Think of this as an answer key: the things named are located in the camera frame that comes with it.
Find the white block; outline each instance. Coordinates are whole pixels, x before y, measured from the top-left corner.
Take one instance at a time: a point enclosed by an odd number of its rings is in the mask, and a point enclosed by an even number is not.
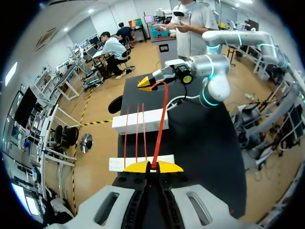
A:
[[[153,162],[153,156],[148,156],[147,160]],[[138,162],[142,162],[142,161],[145,161],[145,157],[138,157]],[[157,161],[164,161],[175,164],[175,159],[173,155],[158,156]],[[126,158],[126,167],[134,163],[136,163],[135,157]],[[109,158],[109,171],[122,172],[123,170],[124,170],[124,158],[114,158],[114,157]]]
[[[145,132],[158,131],[160,127],[163,109],[145,111]],[[127,115],[114,117],[112,120],[112,128],[125,135]],[[137,113],[128,115],[127,134],[137,133]],[[167,111],[165,112],[163,130],[169,129]],[[139,112],[138,116],[138,133],[143,133],[143,112]]]

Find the person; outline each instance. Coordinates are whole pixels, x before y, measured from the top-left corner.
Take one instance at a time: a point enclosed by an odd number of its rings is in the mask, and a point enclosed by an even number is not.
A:
[[[203,3],[195,0],[179,0],[180,4],[173,9],[185,13],[184,18],[174,16],[172,21],[165,25],[168,30],[176,29],[178,56],[187,59],[190,56],[206,53],[206,45],[202,34],[210,30],[218,30],[213,12]]]
[[[126,43],[126,38],[128,37],[130,41],[134,41],[134,32],[132,28],[124,26],[123,22],[119,24],[119,27],[120,29],[116,33],[116,38],[118,40],[122,41],[122,43]]]
[[[119,80],[126,75],[125,71],[119,69],[118,64],[124,63],[127,59],[127,56],[122,57],[123,53],[127,50],[125,46],[118,41],[118,39],[110,37],[109,32],[103,32],[101,34],[101,40],[105,43],[102,54],[113,54],[107,60],[107,69],[116,75],[115,79]]]
[[[39,199],[42,201],[45,209],[42,216],[43,227],[53,223],[64,224],[74,217],[73,214],[63,205],[64,202],[62,199],[56,197],[51,201],[47,201],[42,196],[39,196]]]
[[[249,24],[249,21],[244,21],[244,30],[250,31],[251,25]]]

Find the black table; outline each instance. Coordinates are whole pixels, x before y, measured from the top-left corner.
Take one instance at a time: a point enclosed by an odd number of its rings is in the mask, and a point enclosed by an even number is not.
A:
[[[146,92],[137,89],[138,81],[147,75],[126,80],[121,115],[137,112],[137,104],[144,109],[163,107],[164,91]],[[187,86],[188,95],[201,91],[202,80]],[[169,101],[184,95],[183,86],[176,82],[169,85]],[[174,154],[175,163],[185,173],[196,178],[203,187],[228,204],[232,216],[245,214],[246,179],[241,149],[233,123],[225,105],[205,108],[199,101],[188,100],[168,112],[169,130],[164,130],[159,155]],[[146,133],[148,156],[153,156],[157,132]],[[138,156],[144,156],[143,134],[138,136]],[[135,135],[127,137],[127,157],[135,157]],[[119,136],[118,157],[124,157],[124,136]],[[149,189],[149,203],[143,228],[166,228],[158,205],[158,197]]]

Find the man sitting at desk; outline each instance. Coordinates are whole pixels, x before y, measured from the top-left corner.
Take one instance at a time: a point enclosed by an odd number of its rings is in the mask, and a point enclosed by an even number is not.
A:
[[[107,69],[116,75],[115,79],[119,80],[126,75],[126,72],[119,69],[117,65],[124,63],[124,61],[127,59],[127,56],[122,57],[122,54],[127,50],[124,45],[119,43],[118,39],[115,37],[110,37],[109,32],[103,32],[101,34],[101,40],[102,42],[105,42],[102,54],[113,54],[107,60]]]
[[[119,24],[119,27],[120,29],[116,33],[116,38],[119,39],[121,43],[127,43],[127,37],[130,41],[134,41],[134,31],[132,30],[132,28],[124,26],[123,22]]]

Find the electrical cable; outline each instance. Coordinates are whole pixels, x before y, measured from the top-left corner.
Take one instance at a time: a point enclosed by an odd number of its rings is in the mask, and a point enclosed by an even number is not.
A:
[[[184,95],[177,96],[176,98],[173,98],[173,99],[167,104],[166,110],[167,110],[167,111],[170,111],[170,110],[174,109],[175,107],[177,107],[177,106],[178,106],[178,103],[173,104],[173,102],[174,102],[175,100],[177,100],[177,99],[198,99],[199,97],[200,97],[200,95],[197,95],[197,96],[194,96],[194,97],[184,96]]]
[[[128,114],[130,105],[127,107],[127,117],[126,117],[126,128],[125,128],[125,143],[124,143],[124,168],[126,168],[126,148],[127,148],[127,128],[128,128]]]
[[[160,63],[160,61],[158,61],[157,63],[156,63],[156,69],[158,69],[158,64]]]
[[[138,163],[139,110],[140,110],[140,104],[138,104],[138,109],[137,109],[137,132],[136,132],[136,137],[135,137],[135,163]]]
[[[144,151],[145,151],[145,160],[147,161],[146,134],[145,134],[145,121],[144,121],[144,104],[142,104],[142,114],[143,114]]]
[[[153,160],[151,163],[151,169],[156,170],[157,169],[157,158],[159,155],[159,150],[160,150],[160,144],[161,144],[161,137],[162,137],[162,131],[163,131],[163,124],[164,124],[164,118],[165,118],[165,112],[166,112],[166,105],[168,101],[168,85],[164,81],[159,81],[155,83],[152,88],[157,86],[158,84],[163,83],[165,86],[165,97],[164,97],[164,103],[163,103],[163,111],[162,111],[162,117],[161,117],[161,122],[160,122],[160,127],[159,127],[159,132],[158,132],[158,137],[157,137],[157,142],[156,142],[156,148],[154,150],[153,154]]]

